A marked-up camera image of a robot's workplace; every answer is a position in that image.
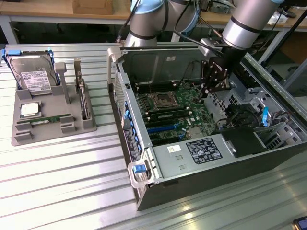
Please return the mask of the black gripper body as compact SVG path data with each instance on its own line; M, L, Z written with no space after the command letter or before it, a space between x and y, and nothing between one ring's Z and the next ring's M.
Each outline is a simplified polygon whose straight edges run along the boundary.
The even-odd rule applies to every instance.
M218 84L229 77L246 54L245 49L230 46L222 48L222 54L210 57L202 66L203 84Z

